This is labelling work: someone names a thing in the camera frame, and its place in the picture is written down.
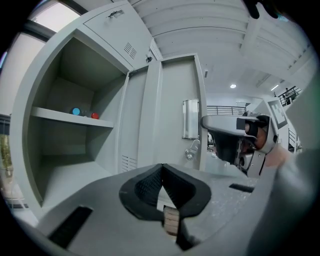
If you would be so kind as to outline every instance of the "blue object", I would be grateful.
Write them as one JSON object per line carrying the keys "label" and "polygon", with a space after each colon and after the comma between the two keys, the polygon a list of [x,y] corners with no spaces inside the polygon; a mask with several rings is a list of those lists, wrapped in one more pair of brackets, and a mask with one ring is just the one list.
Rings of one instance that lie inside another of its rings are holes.
{"label": "blue object", "polygon": [[73,115],[76,115],[76,116],[79,116],[80,115],[80,109],[75,107],[72,109],[72,114]]}

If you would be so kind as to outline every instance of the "red object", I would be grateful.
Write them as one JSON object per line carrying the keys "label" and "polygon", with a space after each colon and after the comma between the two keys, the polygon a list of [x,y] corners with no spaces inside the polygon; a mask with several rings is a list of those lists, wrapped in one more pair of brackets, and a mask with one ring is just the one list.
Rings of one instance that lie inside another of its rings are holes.
{"label": "red object", "polygon": [[93,113],[91,114],[91,118],[93,118],[93,119],[99,119],[99,115],[98,115],[97,113],[93,112]]}

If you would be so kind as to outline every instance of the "recessed light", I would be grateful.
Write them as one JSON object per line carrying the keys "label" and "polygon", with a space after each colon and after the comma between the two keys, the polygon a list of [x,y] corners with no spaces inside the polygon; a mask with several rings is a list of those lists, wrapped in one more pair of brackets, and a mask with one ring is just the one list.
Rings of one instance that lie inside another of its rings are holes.
{"label": "recessed light", "polygon": [[278,86],[279,86],[279,84],[277,84],[275,87],[273,87],[273,88],[271,89],[271,91],[273,91],[274,89],[276,89]]}

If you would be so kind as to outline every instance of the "white ceiling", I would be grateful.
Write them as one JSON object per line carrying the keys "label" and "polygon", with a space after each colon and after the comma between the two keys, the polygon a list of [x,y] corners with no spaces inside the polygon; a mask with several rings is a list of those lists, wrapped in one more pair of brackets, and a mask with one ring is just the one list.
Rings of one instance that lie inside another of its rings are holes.
{"label": "white ceiling", "polygon": [[[111,0],[76,0],[87,10]],[[263,97],[304,88],[318,59],[295,23],[252,19],[241,0],[129,0],[164,58],[197,53],[208,93]]]}

